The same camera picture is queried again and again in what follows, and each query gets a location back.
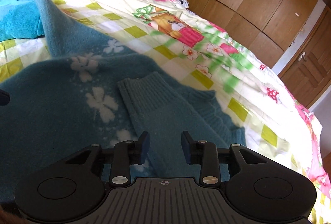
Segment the teal fuzzy sweater white flowers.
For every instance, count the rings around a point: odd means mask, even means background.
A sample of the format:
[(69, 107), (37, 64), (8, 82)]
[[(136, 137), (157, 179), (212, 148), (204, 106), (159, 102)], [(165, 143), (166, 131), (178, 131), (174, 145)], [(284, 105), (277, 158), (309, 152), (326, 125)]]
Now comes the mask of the teal fuzzy sweater white flowers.
[(22, 13), (43, 27), (51, 59), (1, 83), (1, 202), (17, 183), (93, 143), (102, 148), (150, 134), (147, 160), (132, 177), (198, 177), (185, 162), (181, 133), (227, 148), (245, 131), (221, 110), (215, 93), (181, 85), (151, 58), (78, 23), (51, 0), (1, 0), (1, 21)]

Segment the bright turquoise folded garment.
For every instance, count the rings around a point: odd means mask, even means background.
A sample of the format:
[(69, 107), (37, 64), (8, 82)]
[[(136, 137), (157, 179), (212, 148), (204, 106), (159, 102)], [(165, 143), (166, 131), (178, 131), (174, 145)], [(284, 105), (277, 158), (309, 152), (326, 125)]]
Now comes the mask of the bright turquoise folded garment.
[(35, 39), (44, 35), (39, 10), (34, 0), (1, 0), (1, 42), (10, 39)]

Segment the brown wooden door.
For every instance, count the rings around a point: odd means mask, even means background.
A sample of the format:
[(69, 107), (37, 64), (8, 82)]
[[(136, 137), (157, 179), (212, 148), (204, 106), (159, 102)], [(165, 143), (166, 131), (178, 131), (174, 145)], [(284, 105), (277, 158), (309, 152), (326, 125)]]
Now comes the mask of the brown wooden door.
[(330, 86), (330, 8), (326, 6), (280, 78), (304, 107), (311, 107)]

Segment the colourful checked cartoon bedspread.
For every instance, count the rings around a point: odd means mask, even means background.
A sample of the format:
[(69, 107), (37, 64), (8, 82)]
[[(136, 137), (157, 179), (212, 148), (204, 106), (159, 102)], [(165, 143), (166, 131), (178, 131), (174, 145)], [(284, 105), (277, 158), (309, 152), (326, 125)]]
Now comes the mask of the colourful checked cartoon bedspread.
[(175, 79), (214, 90), (222, 109), (244, 127), (248, 147), (307, 176), (317, 189), (309, 217), (330, 223), (330, 179), (320, 154), (322, 126), (279, 77), (219, 26), (178, 0), (52, 0), (78, 22), (108, 34)]

